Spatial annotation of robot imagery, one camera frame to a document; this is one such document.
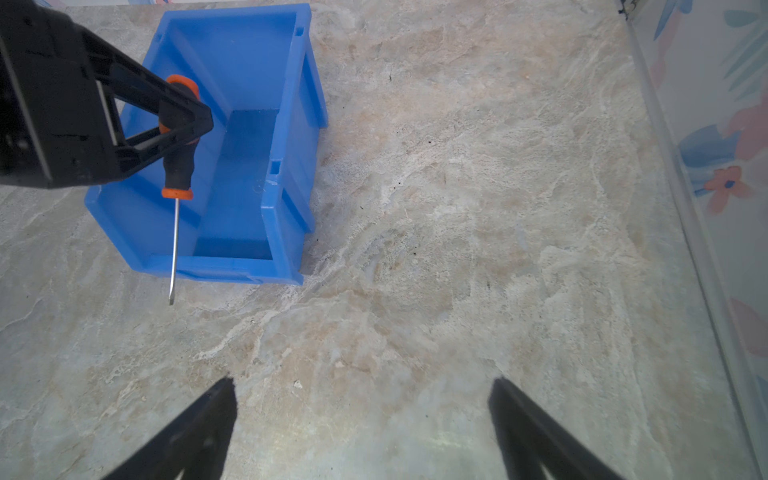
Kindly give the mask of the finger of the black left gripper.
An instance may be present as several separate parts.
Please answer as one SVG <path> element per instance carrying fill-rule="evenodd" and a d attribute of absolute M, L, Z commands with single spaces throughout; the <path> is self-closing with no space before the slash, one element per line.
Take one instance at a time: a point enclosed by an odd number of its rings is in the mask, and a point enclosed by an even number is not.
<path fill-rule="evenodd" d="M 213 128 L 199 89 L 181 76 L 164 80 L 90 30 L 81 27 L 87 71 L 95 81 L 97 111 L 104 115 L 105 153 L 96 180 L 124 180 L 157 160 L 167 180 L 189 180 L 198 142 Z M 157 117 L 157 124 L 128 136 L 117 101 Z"/>

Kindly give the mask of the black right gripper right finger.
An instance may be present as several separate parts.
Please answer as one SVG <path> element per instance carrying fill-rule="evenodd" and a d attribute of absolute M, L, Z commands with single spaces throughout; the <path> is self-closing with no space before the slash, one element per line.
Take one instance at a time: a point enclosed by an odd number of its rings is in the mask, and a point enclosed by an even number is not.
<path fill-rule="evenodd" d="M 494 380 L 488 407 L 508 478 L 621 478 L 510 380 Z"/>

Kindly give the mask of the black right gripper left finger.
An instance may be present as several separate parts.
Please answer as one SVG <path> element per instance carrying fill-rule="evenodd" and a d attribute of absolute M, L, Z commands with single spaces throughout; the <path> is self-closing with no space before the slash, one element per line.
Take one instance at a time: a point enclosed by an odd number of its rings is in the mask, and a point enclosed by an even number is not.
<path fill-rule="evenodd" d="M 234 380 L 223 377 L 108 479 L 219 479 L 237 419 Z"/>

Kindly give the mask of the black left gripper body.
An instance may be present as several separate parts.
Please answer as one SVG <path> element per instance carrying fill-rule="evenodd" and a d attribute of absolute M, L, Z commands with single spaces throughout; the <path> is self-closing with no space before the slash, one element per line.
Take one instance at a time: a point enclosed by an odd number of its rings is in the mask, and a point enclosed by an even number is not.
<path fill-rule="evenodd" d="M 2 184 L 56 189 L 127 177 L 83 34 L 61 12 L 2 2 Z"/>

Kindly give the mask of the orange and black screwdriver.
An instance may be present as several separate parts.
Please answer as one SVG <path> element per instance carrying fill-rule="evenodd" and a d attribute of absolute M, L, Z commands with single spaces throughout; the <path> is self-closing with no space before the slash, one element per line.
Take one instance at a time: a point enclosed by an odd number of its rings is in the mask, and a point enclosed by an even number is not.
<path fill-rule="evenodd" d="M 183 113 L 171 103 L 164 101 L 160 104 L 158 127 L 161 133 L 169 133 L 172 129 L 180 128 L 191 120 L 190 114 Z M 191 178 L 194 172 L 194 155 L 197 144 L 197 140 L 187 143 L 168 153 L 163 159 L 165 184 L 162 189 L 162 196 L 174 201 L 173 244 L 168 295 L 170 306 L 175 303 L 181 201 L 194 198 L 191 190 Z"/>

